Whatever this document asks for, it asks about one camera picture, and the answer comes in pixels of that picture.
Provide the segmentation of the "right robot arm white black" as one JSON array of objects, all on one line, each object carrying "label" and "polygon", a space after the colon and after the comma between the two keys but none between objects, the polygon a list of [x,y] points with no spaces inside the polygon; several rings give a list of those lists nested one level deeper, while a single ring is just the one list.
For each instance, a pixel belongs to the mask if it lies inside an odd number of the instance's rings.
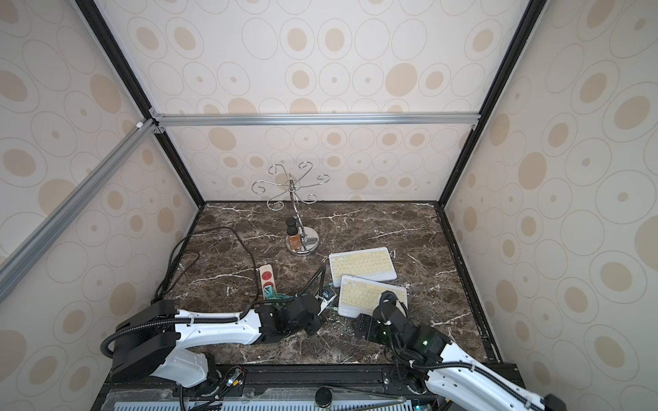
[{"label": "right robot arm white black", "polygon": [[391,291],[380,296],[373,313],[361,313],[355,336],[380,344],[410,390],[430,391],[466,410],[566,410],[553,394],[542,397],[512,383],[469,356],[444,333],[415,325]]}]

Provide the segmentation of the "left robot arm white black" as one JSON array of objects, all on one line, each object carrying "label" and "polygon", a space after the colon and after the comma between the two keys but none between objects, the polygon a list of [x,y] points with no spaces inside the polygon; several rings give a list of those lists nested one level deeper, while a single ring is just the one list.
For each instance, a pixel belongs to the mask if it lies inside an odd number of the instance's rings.
[{"label": "left robot arm white black", "polygon": [[243,313],[195,313],[178,310],[172,300],[158,301],[118,325],[100,344],[112,360],[111,378],[132,382],[147,377],[174,381],[184,388],[216,379],[214,358],[193,352],[219,344],[275,344],[300,331],[312,336],[321,314],[335,299],[332,291],[268,300]]}]

